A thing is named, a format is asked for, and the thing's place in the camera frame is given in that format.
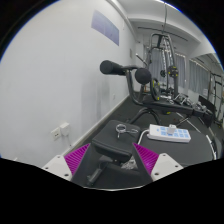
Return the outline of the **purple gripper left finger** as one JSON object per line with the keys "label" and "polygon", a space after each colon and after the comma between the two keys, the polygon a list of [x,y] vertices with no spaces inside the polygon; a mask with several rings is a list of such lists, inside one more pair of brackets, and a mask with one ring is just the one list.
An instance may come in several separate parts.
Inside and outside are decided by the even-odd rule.
{"label": "purple gripper left finger", "polygon": [[42,169],[70,181],[78,170],[89,146],[90,144],[81,146],[65,156],[56,155]]}

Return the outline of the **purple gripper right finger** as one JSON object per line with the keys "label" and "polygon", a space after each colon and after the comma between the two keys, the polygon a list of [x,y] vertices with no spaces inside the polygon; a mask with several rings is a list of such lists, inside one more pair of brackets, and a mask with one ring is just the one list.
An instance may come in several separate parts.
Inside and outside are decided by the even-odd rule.
{"label": "purple gripper right finger", "polygon": [[132,154],[146,182],[154,182],[182,169],[168,154],[157,154],[136,143],[133,144]]}

